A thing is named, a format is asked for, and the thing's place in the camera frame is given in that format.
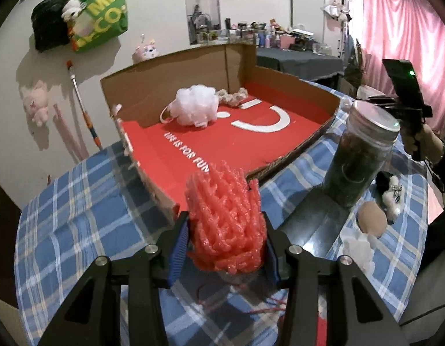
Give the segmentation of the right hand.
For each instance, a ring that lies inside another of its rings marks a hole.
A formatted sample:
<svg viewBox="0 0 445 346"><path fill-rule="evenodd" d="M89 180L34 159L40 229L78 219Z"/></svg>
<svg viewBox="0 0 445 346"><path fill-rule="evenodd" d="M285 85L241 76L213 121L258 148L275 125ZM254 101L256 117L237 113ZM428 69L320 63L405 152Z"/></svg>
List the right hand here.
<svg viewBox="0 0 445 346"><path fill-rule="evenodd" d="M437 164L443 157L444 143L427 124L423 124L418 133L402 126L400 134L405 152L414 161L426 159L432 164Z"/></svg>

